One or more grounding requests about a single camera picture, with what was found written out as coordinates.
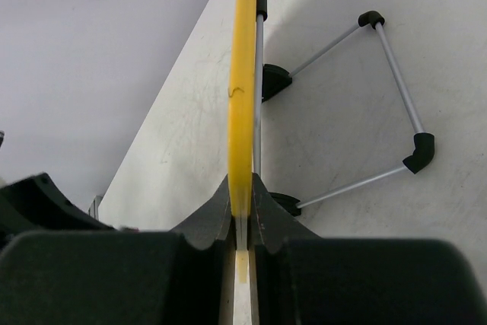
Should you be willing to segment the yellow framed whiteboard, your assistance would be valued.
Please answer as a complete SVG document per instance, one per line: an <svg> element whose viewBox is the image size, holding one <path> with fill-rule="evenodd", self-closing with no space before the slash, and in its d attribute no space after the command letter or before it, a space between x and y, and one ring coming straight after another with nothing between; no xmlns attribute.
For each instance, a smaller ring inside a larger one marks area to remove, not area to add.
<svg viewBox="0 0 487 325"><path fill-rule="evenodd" d="M235 0L228 85L228 189L234 219L234 324L250 323L248 234L253 179L256 0Z"/></svg>

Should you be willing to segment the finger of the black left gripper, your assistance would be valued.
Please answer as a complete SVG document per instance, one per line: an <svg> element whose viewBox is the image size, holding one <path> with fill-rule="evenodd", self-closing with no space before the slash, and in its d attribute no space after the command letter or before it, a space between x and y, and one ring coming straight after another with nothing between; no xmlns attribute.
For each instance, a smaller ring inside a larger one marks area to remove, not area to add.
<svg viewBox="0 0 487 325"><path fill-rule="evenodd" d="M46 173L1 188L1 240L28 231L112 231L73 205Z"/></svg>

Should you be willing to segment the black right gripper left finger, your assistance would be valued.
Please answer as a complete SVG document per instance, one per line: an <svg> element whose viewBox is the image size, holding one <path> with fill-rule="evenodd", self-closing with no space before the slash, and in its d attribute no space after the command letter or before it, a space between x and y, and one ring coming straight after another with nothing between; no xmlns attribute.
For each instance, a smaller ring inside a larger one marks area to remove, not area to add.
<svg viewBox="0 0 487 325"><path fill-rule="evenodd" d="M1 240L3 324L230 324L228 184L169 231L28 231Z"/></svg>

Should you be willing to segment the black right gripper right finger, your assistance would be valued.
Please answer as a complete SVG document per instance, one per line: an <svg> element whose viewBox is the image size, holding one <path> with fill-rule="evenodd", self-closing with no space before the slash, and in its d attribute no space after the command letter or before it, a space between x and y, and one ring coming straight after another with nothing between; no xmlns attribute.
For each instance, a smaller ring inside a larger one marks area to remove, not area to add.
<svg viewBox="0 0 487 325"><path fill-rule="evenodd" d="M446 241L322 238L253 177L254 324L484 324L486 299Z"/></svg>

